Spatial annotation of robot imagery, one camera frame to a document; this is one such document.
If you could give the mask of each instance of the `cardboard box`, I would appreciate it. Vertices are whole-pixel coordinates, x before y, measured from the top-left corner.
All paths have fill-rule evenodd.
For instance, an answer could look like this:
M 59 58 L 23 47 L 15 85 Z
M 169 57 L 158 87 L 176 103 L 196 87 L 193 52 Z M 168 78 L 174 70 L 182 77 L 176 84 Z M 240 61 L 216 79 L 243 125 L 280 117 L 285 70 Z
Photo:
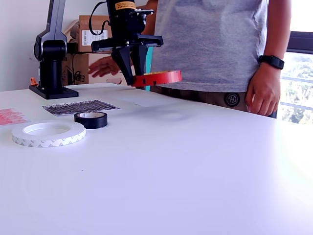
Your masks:
M 71 29 L 70 35 L 76 40 L 79 52 L 91 52 L 91 43 L 112 37 L 111 27 L 108 23 L 105 24 L 104 31 L 101 35 L 95 36 L 89 29 L 90 16 L 79 16 L 79 22 Z M 102 24 L 109 21 L 108 16 L 92 16 L 92 30 L 99 34 L 102 29 Z
M 115 83 L 127 86 L 126 80 L 122 72 L 117 75 L 107 74 L 103 77 L 92 77 L 88 74 L 89 66 L 108 54 L 75 54 L 67 55 L 67 58 L 62 63 L 62 85 L 74 84 L 90 84 L 90 83 Z

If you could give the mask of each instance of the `black watch strap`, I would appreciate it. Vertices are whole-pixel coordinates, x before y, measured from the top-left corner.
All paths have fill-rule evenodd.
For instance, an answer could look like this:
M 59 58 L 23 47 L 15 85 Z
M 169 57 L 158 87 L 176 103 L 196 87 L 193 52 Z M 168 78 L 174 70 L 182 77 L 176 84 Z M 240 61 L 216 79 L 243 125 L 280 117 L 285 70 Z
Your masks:
M 259 62 L 262 63 L 262 62 L 265 62 L 265 63 L 268 63 L 269 65 L 279 69 L 279 70 L 282 70 L 284 68 L 284 65 L 285 65 L 285 62 L 281 59 L 279 59 L 278 57 L 276 56 L 269 56 L 269 55 L 261 55 L 260 58 L 259 58 Z

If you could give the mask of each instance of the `human hand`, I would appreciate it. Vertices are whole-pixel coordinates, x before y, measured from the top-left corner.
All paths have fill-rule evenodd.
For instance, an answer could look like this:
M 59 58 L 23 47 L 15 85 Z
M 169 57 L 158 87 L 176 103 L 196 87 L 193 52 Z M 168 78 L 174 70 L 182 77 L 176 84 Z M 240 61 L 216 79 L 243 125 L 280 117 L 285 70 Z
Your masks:
M 278 109 L 281 70 L 262 63 L 248 86 L 246 103 L 253 114 L 269 116 Z
M 100 76 L 103 77 L 109 73 L 112 75 L 117 75 L 120 71 L 120 68 L 116 62 L 112 59 L 111 56 L 103 57 L 92 65 L 89 66 L 88 74 L 92 74 L 92 77 Z

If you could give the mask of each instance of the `gray t-shirt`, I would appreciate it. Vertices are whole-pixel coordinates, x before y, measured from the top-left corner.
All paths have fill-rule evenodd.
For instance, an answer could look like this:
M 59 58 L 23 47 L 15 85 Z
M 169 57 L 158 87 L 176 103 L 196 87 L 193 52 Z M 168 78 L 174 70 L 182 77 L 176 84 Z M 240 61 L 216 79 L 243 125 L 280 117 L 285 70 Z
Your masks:
M 152 71 L 181 70 L 163 87 L 246 92 L 267 34 L 267 0 L 158 0 Z

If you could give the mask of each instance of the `robotic arm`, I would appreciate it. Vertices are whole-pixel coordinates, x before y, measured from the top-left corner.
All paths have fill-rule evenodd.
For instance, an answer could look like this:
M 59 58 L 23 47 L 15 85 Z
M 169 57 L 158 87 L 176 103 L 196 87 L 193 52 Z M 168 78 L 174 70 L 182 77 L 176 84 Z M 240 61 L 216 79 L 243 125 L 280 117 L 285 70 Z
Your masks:
M 67 38 L 62 33 L 62 22 L 66 0 L 50 0 L 45 31 L 36 38 L 34 54 L 40 62 L 39 85 L 29 88 L 45 99 L 77 97 L 78 92 L 62 86 L 62 61 L 67 54 Z M 92 52 L 111 51 L 113 60 L 120 67 L 128 85 L 132 85 L 133 74 L 143 75 L 148 47 L 163 45 L 161 36 L 141 35 L 146 17 L 153 10 L 136 9 L 134 0 L 107 0 L 112 38 L 91 44 Z
M 148 47 L 163 45 L 161 36 L 141 35 L 145 29 L 147 15 L 153 10 L 136 9 L 134 0 L 107 0 L 112 38 L 91 44 L 94 53 L 112 51 L 112 58 L 121 69 L 128 85 L 133 84 L 130 57 L 135 74 L 144 74 Z

